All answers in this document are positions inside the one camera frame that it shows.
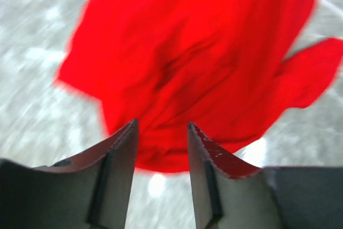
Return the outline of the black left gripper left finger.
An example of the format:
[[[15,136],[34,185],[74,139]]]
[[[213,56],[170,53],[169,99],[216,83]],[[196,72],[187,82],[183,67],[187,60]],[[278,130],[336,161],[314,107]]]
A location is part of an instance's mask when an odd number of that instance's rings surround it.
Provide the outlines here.
[[[1,228],[124,228],[137,156],[132,120],[52,166],[1,160]]]

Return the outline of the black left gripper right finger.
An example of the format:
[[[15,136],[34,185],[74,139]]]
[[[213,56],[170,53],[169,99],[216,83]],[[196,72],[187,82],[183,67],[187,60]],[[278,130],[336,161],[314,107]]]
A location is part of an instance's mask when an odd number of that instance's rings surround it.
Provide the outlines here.
[[[342,228],[342,168],[256,167],[188,124],[197,228]]]

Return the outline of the red t-shirt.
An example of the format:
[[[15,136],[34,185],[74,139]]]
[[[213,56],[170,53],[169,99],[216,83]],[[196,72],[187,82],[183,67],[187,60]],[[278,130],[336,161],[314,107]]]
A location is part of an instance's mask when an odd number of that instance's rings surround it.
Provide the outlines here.
[[[189,169],[186,127],[236,152],[333,81],[342,40],[287,53],[316,0],[89,0],[55,82],[139,121],[136,167]]]

